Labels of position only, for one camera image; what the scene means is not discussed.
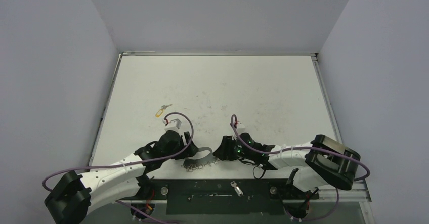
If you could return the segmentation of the silver carabiner keyring with rings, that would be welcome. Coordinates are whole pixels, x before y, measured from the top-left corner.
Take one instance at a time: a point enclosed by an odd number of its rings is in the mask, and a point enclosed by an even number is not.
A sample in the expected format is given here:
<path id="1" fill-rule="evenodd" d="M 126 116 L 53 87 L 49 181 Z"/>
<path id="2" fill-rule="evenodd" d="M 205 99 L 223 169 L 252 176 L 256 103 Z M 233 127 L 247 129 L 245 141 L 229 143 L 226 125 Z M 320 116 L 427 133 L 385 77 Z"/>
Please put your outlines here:
<path id="1" fill-rule="evenodd" d="M 201 147 L 197 154 L 191 158 L 186 158 L 181 165 L 186 172 L 203 170 L 204 167 L 212 167 L 217 165 L 219 159 L 214 156 L 213 150 L 210 147 Z"/>

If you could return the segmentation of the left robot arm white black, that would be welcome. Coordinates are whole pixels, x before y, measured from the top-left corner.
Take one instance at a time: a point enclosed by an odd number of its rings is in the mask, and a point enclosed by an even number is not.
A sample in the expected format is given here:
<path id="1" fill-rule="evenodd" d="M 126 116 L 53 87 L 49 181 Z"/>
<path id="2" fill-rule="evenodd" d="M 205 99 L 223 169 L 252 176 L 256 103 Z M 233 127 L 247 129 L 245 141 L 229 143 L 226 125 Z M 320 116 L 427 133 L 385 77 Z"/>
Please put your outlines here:
<path id="1" fill-rule="evenodd" d="M 170 159 L 185 158 L 194 132 L 169 130 L 158 141 L 139 148 L 107 166 L 88 166 L 60 171 L 62 176 L 44 200 L 55 223 L 81 223 L 92 211 L 122 198 L 145 199 L 151 185 L 147 174 Z"/>

